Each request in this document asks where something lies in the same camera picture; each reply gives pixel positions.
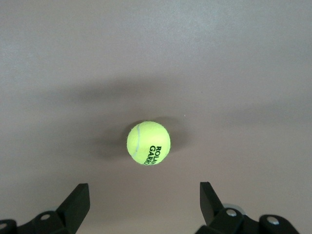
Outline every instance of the black bracket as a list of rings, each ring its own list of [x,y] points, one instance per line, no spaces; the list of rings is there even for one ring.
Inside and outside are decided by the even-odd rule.
[[[75,234],[89,209],[89,186],[79,184],[56,211],[43,212],[19,227],[15,220],[0,220],[0,234]]]
[[[200,183],[200,208],[206,226],[196,234],[299,234],[283,217],[266,214],[259,222],[233,208],[224,208],[209,182]]]

